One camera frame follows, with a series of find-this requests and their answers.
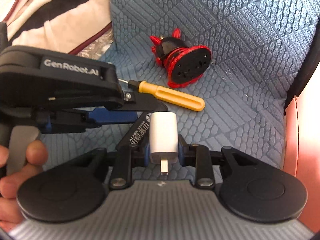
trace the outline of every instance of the black circular disc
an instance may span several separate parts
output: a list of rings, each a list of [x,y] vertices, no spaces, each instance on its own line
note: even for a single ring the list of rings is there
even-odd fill
[[[50,223],[82,218],[95,211],[104,199],[101,182],[81,167],[41,173],[23,183],[17,194],[27,217]]]
[[[171,73],[171,80],[177,84],[188,82],[206,71],[210,62],[211,53],[208,49],[195,49],[176,63]]]
[[[304,185],[274,167],[239,167],[223,181],[219,196],[236,215],[261,223],[297,218],[307,201]]]

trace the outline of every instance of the yellow screwdriver handle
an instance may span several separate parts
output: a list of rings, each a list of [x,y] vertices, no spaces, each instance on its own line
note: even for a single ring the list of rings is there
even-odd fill
[[[189,95],[177,90],[158,86],[142,81],[139,85],[140,93],[148,93],[155,96],[155,98],[166,101],[168,103],[182,106],[193,111],[201,111],[204,109],[205,103],[202,98]]]

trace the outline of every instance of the metal prong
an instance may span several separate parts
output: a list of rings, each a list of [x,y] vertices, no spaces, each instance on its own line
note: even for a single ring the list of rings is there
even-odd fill
[[[167,159],[161,159],[161,168],[160,168],[162,175],[168,174],[168,160]]]
[[[120,79],[120,78],[118,78],[118,80],[120,81],[120,82],[124,82],[124,83],[129,83],[128,81],[126,81],[126,80],[123,80],[123,79]]]

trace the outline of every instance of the white charger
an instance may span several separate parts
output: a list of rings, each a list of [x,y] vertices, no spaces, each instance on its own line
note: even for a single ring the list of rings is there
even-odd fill
[[[150,161],[161,164],[161,173],[168,173],[168,164],[178,161],[178,125],[173,112],[155,112],[150,116]]]

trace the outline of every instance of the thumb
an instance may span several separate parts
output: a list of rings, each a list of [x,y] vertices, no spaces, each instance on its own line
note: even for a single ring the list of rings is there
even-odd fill
[[[0,145],[0,168],[5,166],[9,157],[9,150]]]

